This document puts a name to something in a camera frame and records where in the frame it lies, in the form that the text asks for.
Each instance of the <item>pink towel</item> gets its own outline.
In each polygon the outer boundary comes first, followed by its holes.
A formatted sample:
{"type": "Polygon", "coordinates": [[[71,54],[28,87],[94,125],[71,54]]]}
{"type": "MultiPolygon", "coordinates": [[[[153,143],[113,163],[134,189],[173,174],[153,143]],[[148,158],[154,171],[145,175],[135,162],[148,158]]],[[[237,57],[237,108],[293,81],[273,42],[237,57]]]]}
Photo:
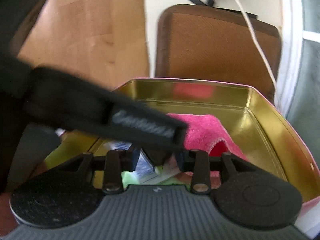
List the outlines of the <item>pink towel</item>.
{"type": "MultiPolygon", "coordinates": [[[[184,147],[187,150],[203,150],[206,151],[209,156],[221,156],[223,152],[229,151],[234,155],[247,160],[240,148],[233,142],[226,129],[222,126],[219,119],[213,115],[168,115],[184,121],[189,125],[186,138],[184,140],[184,147]]],[[[218,176],[219,172],[211,172],[211,177],[218,176]]]]}

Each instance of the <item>white cable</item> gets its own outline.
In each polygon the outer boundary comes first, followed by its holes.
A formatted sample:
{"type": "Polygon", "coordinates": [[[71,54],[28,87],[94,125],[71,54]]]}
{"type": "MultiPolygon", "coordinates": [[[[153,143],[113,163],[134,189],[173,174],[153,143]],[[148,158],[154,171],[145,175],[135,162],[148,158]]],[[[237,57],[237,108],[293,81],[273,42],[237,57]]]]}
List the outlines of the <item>white cable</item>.
{"type": "Polygon", "coordinates": [[[244,18],[244,20],[245,20],[245,22],[246,22],[246,24],[247,24],[247,26],[249,28],[250,35],[251,35],[251,38],[253,40],[253,43],[255,44],[255,46],[256,46],[256,48],[257,48],[257,50],[258,50],[258,52],[259,52],[259,54],[260,54],[260,56],[261,56],[261,58],[263,60],[263,62],[264,62],[264,64],[266,65],[266,68],[267,68],[269,76],[270,76],[270,78],[272,80],[273,86],[275,87],[275,99],[277,99],[278,106],[279,106],[279,111],[281,112],[280,99],[279,99],[278,93],[277,93],[277,82],[276,82],[276,79],[275,79],[275,77],[274,77],[274,75],[272,73],[272,70],[271,70],[271,67],[269,65],[269,62],[268,62],[268,60],[266,58],[266,55],[264,55],[262,48],[260,47],[260,45],[258,43],[258,40],[257,40],[256,34],[254,32],[254,29],[252,27],[252,24],[251,24],[251,22],[249,20],[249,17],[247,15],[247,13],[243,9],[242,4],[240,3],[240,0],[235,0],[235,1],[236,1],[237,5],[239,6],[240,11],[241,11],[241,13],[243,15],[243,18],[244,18]]]}

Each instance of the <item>wooden floor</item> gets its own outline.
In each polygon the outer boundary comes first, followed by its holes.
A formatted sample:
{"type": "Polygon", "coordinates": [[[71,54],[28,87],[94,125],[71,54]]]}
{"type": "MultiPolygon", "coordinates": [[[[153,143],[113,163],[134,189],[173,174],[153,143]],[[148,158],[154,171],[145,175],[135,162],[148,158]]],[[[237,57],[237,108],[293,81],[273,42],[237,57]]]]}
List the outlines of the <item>wooden floor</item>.
{"type": "Polygon", "coordinates": [[[19,58],[114,88],[149,75],[143,0],[47,0],[19,58]]]}

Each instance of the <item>metal tin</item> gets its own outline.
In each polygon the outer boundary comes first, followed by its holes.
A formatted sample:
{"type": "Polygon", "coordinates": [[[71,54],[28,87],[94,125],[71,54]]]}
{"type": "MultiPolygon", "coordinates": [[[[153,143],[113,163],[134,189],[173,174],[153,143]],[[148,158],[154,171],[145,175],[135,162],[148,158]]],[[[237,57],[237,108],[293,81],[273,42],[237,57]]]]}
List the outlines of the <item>metal tin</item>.
{"type": "Polygon", "coordinates": [[[140,78],[117,89],[165,113],[212,114],[254,165],[320,195],[319,169],[298,134],[255,88],[213,81],[140,78]]]}

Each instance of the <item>round black pad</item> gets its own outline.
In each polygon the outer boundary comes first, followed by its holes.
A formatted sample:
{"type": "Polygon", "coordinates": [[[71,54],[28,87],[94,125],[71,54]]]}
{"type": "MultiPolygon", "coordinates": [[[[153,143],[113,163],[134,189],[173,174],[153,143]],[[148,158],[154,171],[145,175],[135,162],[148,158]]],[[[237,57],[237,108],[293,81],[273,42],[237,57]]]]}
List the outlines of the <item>round black pad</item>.
{"type": "Polygon", "coordinates": [[[10,207],[20,223],[58,228],[88,217],[101,199],[101,193],[90,183],[72,174],[48,171],[14,190],[10,207]]]}
{"type": "Polygon", "coordinates": [[[269,174],[241,172],[212,192],[227,218],[249,228],[276,229],[295,222],[302,205],[291,184],[269,174]]]}

